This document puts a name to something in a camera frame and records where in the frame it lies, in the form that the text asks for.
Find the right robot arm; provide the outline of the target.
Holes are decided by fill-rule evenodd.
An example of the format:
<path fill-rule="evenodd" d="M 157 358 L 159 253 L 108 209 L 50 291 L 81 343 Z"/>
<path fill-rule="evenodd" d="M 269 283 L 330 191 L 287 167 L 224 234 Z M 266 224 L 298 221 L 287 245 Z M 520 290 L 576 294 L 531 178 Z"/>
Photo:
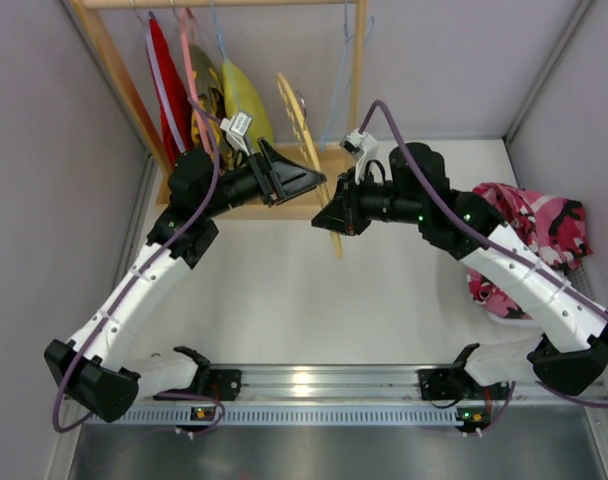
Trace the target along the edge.
<path fill-rule="evenodd" d="M 497 285 L 540 328 L 524 340 L 467 345 L 450 366 L 461 389 L 533 381 L 559 398 L 590 406 L 583 393 L 608 365 L 608 309 L 578 292 L 539 259 L 482 196 L 451 187 L 443 156 L 410 142 L 389 154 L 391 177 L 369 167 L 377 143 L 344 139 L 356 160 L 312 225 L 344 236 L 372 222 L 415 224 L 422 238 Z"/>

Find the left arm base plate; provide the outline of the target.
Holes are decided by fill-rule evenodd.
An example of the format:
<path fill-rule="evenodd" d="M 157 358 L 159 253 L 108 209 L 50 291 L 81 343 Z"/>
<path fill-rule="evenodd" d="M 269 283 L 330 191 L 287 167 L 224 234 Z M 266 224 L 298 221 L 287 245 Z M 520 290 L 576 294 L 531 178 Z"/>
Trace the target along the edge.
<path fill-rule="evenodd" d="M 219 401 L 235 401 L 240 394 L 241 385 L 241 370 L 212 369 L 203 394 Z"/>

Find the pink black patterned trousers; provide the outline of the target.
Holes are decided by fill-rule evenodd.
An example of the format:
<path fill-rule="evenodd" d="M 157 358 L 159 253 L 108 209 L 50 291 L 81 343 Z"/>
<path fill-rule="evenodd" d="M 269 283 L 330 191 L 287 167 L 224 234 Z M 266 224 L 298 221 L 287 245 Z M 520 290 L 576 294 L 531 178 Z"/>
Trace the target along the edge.
<path fill-rule="evenodd" d="M 522 242 L 562 276 L 592 254 L 581 202 L 502 183 L 481 183 L 473 192 L 494 206 Z M 535 322 L 503 290 L 476 270 L 467 271 L 472 299 L 502 325 L 533 327 Z"/>

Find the cream wooden hanger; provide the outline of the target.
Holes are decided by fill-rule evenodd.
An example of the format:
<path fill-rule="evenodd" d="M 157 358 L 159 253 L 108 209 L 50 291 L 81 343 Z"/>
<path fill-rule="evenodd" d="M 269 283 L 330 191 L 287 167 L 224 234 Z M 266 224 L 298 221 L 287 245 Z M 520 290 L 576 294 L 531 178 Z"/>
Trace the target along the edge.
<path fill-rule="evenodd" d="M 318 157 L 317 149 L 310 134 L 306 121 L 305 107 L 301 97 L 291 87 L 288 80 L 281 73 L 276 75 L 279 94 L 284 102 L 287 116 L 291 122 L 292 130 L 299 144 L 300 153 L 307 166 L 322 172 L 322 166 Z M 325 207 L 331 200 L 326 184 L 316 187 L 316 197 L 320 207 Z M 339 234 L 330 233 L 336 258 L 343 259 L 343 248 Z"/>

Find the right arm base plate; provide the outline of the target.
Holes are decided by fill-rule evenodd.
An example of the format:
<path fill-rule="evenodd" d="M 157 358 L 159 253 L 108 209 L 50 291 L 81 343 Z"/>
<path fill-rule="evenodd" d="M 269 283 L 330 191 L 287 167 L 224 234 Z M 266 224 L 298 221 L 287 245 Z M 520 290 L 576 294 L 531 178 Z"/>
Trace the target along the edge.
<path fill-rule="evenodd" d="M 421 369 L 417 372 L 421 398 L 429 402 L 456 402 L 462 399 L 452 382 L 450 368 Z"/>

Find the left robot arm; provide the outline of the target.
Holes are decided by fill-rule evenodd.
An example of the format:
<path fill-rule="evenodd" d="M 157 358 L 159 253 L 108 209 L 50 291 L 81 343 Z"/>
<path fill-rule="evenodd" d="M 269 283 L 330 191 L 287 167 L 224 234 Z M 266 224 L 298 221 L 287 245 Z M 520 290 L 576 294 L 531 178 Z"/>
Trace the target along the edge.
<path fill-rule="evenodd" d="M 210 363 L 179 346 L 131 362 L 130 348 L 174 286 L 215 240 L 215 217 L 250 201 L 272 207 L 324 184 L 325 175 L 282 156 L 267 140 L 226 173 L 202 149 L 181 155 L 168 179 L 170 200 L 134 264 L 90 320 L 68 340 L 53 340 L 46 364 L 58 385 L 90 414 L 111 423 L 137 401 L 167 391 L 201 394 Z"/>

